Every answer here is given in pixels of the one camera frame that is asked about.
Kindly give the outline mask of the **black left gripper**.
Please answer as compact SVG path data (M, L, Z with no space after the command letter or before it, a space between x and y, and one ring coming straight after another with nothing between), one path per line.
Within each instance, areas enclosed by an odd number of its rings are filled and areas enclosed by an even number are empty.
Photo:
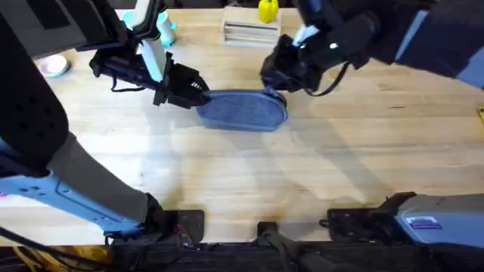
M121 50L102 49L96 51L89 66L95 77L109 76L112 79L112 92L136 92L150 89L155 91L153 104L164 103L190 109L203 106L210 101L204 91L209 86L198 70L180 63L171 69L171 86L157 82L151 78L140 55L122 55Z

